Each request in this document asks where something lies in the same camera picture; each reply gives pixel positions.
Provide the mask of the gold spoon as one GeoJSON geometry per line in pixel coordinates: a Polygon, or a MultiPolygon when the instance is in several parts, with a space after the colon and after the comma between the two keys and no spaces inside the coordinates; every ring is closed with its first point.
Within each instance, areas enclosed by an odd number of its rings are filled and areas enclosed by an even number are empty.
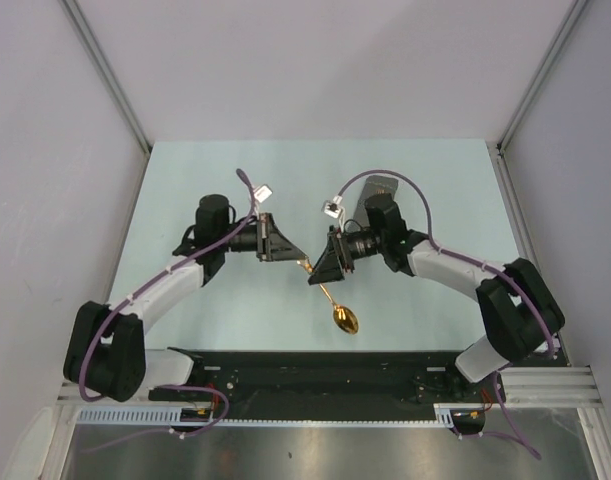
{"type": "Polygon", "coordinates": [[[359,322],[354,312],[349,307],[336,302],[325,284],[319,284],[318,287],[331,304],[332,318],[336,326],[346,334],[357,334],[359,331],[359,322]]]}

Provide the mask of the grey cloth napkin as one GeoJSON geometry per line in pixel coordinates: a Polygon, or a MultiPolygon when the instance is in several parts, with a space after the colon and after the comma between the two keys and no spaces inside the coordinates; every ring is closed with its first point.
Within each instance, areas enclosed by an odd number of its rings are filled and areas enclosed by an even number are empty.
{"type": "Polygon", "coordinates": [[[363,183],[361,193],[354,209],[351,227],[367,227],[368,216],[365,208],[366,200],[374,195],[385,193],[394,197],[398,190],[398,185],[399,180],[393,177],[378,174],[368,176],[363,183]]]}

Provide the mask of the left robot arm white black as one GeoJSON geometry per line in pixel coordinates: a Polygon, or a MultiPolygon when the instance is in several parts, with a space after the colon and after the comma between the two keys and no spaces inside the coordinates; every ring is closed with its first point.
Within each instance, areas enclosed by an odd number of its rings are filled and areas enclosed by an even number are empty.
{"type": "Polygon", "coordinates": [[[140,387],[161,377],[182,398],[199,397],[206,376],[194,359],[173,349],[148,352],[146,333],[187,296],[205,287],[224,266],[228,253],[253,253],[261,262],[304,261],[306,254],[278,229],[270,213],[250,211],[238,221],[227,197],[200,199],[195,221],[171,263],[115,304],[88,301],[75,318],[63,366],[87,402],[129,400],[140,387]]]}

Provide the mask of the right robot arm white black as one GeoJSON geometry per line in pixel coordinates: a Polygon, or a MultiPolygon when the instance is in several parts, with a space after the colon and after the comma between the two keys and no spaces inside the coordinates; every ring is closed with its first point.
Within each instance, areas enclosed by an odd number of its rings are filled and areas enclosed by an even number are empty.
{"type": "Polygon", "coordinates": [[[342,281],[356,261],[380,255],[394,273],[434,281],[475,301],[485,334],[457,356],[456,370],[446,376],[454,399],[471,400],[483,379],[526,359],[564,326],[560,307],[529,260],[496,265],[442,248],[428,234],[407,227],[389,193],[369,197],[364,206],[365,228],[330,228],[308,282],[342,281]]]}

